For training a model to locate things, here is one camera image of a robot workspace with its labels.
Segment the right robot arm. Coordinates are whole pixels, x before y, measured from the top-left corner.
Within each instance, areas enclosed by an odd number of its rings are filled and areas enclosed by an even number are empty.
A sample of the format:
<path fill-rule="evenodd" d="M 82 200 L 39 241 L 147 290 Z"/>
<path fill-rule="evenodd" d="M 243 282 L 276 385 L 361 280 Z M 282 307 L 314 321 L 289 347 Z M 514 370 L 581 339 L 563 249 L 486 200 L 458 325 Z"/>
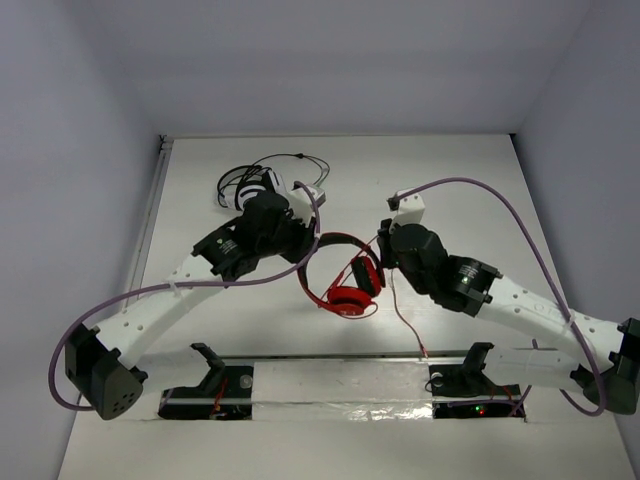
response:
<path fill-rule="evenodd" d="M 559 305 L 470 257 L 450 255 L 426 227 L 381 222 L 384 267 L 397 269 L 415 293 L 445 310 L 494 322 L 527 335 L 543 348 L 501 349 L 476 342 L 457 375 L 470 391 L 494 384 L 548 386 L 582 394 L 609 412 L 633 415 L 639 404 L 639 321 L 600 320 Z"/>

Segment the red black headphones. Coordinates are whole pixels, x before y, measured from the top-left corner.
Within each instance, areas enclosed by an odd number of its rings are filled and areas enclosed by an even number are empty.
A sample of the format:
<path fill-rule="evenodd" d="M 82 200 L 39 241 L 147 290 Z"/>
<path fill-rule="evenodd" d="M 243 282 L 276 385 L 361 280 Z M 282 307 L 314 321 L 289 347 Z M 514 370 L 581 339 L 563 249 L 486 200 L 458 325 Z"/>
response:
<path fill-rule="evenodd" d="M 310 288 L 307 266 L 297 270 L 297 277 L 303 292 L 319 309 L 343 318 L 362 318 L 370 307 L 376 308 L 375 298 L 386 285 L 383 267 L 371 243 L 357 237 L 339 232 L 327 232 L 321 235 L 318 248 L 331 246 L 353 246 L 358 253 L 327 287 L 324 294 L 318 296 Z"/>

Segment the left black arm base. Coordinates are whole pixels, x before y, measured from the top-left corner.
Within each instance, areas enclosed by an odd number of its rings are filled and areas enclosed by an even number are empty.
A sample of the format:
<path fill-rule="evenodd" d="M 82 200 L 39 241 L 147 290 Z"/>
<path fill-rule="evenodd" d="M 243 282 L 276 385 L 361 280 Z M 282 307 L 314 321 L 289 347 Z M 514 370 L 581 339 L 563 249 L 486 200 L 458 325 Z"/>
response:
<path fill-rule="evenodd" d="M 226 364 L 204 343 L 190 345 L 202 356 L 208 371 L 195 386 L 165 390 L 158 406 L 163 420 L 251 420 L 253 364 Z"/>

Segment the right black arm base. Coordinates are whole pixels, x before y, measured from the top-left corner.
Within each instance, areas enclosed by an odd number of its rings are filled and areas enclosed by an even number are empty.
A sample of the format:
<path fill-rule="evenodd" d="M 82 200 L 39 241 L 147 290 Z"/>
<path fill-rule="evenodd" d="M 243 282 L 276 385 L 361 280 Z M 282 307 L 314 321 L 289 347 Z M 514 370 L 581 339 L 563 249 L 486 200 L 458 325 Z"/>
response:
<path fill-rule="evenodd" d="M 435 399 L 436 420 L 526 418 L 520 387 L 496 384 L 484 374 L 486 357 L 493 348 L 490 342 L 476 342 L 461 363 L 429 367 L 424 390 Z"/>

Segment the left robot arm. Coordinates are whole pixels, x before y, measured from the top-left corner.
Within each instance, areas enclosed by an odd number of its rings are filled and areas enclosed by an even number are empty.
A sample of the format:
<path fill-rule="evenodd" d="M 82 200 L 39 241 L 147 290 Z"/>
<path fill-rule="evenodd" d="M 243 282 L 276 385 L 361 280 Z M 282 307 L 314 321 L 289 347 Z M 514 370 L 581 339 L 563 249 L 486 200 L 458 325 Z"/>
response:
<path fill-rule="evenodd" d="M 215 396 L 225 382 L 225 364 L 205 343 L 167 354 L 149 349 L 173 325 L 207 299 L 229 289 L 266 284 L 275 274 L 248 279 L 265 258 L 289 262 L 289 275 L 304 266 L 318 247 L 319 208 L 325 201 L 317 187 L 296 185 L 283 193 L 261 192 L 240 215 L 199 240 L 186 259 L 161 283 L 127 292 L 104 308 L 130 299 L 121 312 L 89 328 L 87 314 L 76 320 L 56 347 L 68 380 L 87 401 L 87 410 L 113 420 L 141 396 L 187 388 Z"/>

